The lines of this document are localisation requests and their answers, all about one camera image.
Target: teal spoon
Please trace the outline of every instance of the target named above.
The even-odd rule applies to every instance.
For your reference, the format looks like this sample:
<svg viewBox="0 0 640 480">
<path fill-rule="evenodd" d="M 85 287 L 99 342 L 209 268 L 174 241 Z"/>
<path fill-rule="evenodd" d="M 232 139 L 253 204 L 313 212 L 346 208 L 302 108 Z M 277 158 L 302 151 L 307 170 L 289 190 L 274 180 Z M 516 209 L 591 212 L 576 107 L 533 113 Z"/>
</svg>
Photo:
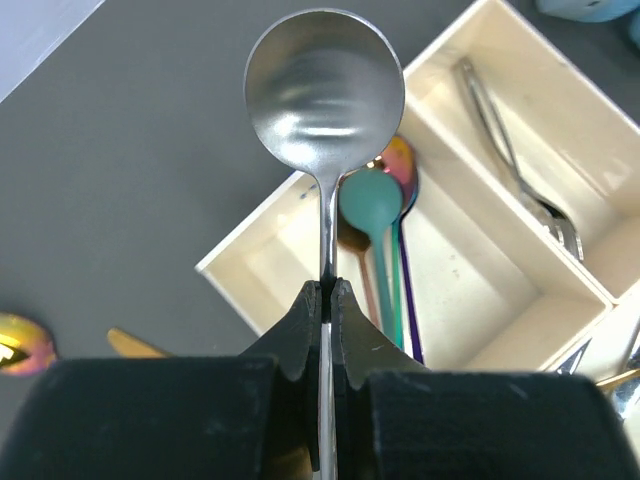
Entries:
<svg viewBox="0 0 640 480">
<path fill-rule="evenodd" d="M 391 285 L 393 285 L 393 316 L 396 332 L 404 331 L 402 326 L 402 300 L 400 300 L 400 216 L 391 224 Z"/>
<path fill-rule="evenodd" d="M 369 235 L 376 264 L 382 331 L 404 349 L 402 329 L 394 322 L 384 259 L 384 234 L 402 211 L 402 190 L 393 177 L 377 169 L 363 169 L 347 177 L 338 204 L 345 220 Z"/>
</svg>

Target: light blue object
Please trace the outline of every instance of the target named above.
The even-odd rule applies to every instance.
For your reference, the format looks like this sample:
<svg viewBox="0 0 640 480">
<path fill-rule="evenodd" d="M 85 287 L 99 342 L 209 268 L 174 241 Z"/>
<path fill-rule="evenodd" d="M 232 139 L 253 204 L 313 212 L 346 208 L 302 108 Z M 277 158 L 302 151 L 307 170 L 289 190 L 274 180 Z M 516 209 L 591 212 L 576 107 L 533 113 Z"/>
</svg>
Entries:
<svg viewBox="0 0 640 480">
<path fill-rule="evenodd" d="M 635 13 L 631 20 L 631 25 L 629 26 L 629 37 L 631 37 L 631 41 L 640 48 L 640 10 Z"/>
<path fill-rule="evenodd" d="M 546 15 L 577 22 L 608 22 L 640 7 L 640 0 L 536 0 Z"/>
</svg>

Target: white surface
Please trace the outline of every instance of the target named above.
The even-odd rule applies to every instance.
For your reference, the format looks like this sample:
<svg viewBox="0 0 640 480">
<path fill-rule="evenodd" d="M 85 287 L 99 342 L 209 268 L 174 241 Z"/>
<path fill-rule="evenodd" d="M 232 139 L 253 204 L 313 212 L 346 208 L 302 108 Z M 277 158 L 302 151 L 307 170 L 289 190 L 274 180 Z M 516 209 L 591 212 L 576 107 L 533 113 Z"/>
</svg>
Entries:
<svg viewBox="0 0 640 480">
<path fill-rule="evenodd" d="M 3 0 L 0 102 L 104 0 Z"/>
</svg>

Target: gold spoon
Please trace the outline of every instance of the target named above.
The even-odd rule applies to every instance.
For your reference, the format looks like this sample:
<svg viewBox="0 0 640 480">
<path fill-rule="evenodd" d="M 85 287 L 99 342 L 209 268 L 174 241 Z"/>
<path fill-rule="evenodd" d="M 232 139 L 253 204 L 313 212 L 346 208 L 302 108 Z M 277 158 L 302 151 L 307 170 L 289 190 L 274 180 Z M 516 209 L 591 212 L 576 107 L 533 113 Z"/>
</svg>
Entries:
<svg viewBox="0 0 640 480">
<path fill-rule="evenodd" d="M 627 370 L 626 372 L 621 373 L 620 375 L 615 375 L 613 377 L 600 380 L 598 383 L 596 383 L 596 386 L 600 388 L 602 391 L 607 392 L 637 377 L 640 377 L 640 368 Z"/>
<path fill-rule="evenodd" d="M 116 352 L 127 358 L 166 358 L 172 356 L 117 327 L 109 329 L 107 340 Z"/>
<path fill-rule="evenodd" d="M 338 211 L 338 242 L 340 245 L 358 257 L 360 265 L 360 275 L 362 276 L 362 285 L 364 286 L 364 295 L 367 299 L 367 307 L 369 308 L 369 320 L 378 329 L 380 329 L 380 317 L 378 316 L 378 307 L 376 299 L 373 295 L 371 287 L 371 277 L 367 267 L 366 254 L 371 247 L 369 236 L 352 227 L 342 216 L 342 212 Z"/>
</svg>

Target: rainbow spoon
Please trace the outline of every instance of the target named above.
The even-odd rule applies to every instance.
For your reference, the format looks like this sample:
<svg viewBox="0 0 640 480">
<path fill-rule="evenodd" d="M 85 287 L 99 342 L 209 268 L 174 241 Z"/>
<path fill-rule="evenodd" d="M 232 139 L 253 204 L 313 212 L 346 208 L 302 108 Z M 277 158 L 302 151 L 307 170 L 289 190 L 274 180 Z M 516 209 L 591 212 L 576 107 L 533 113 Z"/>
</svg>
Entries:
<svg viewBox="0 0 640 480">
<path fill-rule="evenodd" d="M 0 373 L 33 375 L 46 370 L 56 358 L 53 339 L 44 328 L 0 312 Z"/>
<path fill-rule="evenodd" d="M 411 336 L 411 347 L 413 358 L 424 364 L 422 345 L 420 342 L 420 331 L 418 329 L 418 319 L 416 307 L 413 299 L 413 288 L 411 284 L 411 272 L 409 270 L 409 254 L 404 240 L 402 222 L 413 208 L 418 191 L 420 189 L 418 168 L 415 154 L 411 146 L 400 136 L 395 135 L 387 148 L 376 158 L 376 165 L 396 179 L 402 189 L 402 213 L 396 218 L 391 226 L 391 247 L 392 247 L 392 278 L 393 278 L 393 304 L 396 329 L 402 330 L 402 302 L 400 300 L 400 266 L 398 258 L 402 260 L 402 273 L 404 278 L 405 297 L 407 300 L 407 311 L 409 313 L 409 333 Z"/>
<path fill-rule="evenodd" d="M 118 327 L 109 329 L 107 340 L 116 352 L 126 358 L 166 358 L 171 356 Z"/>
</svg>

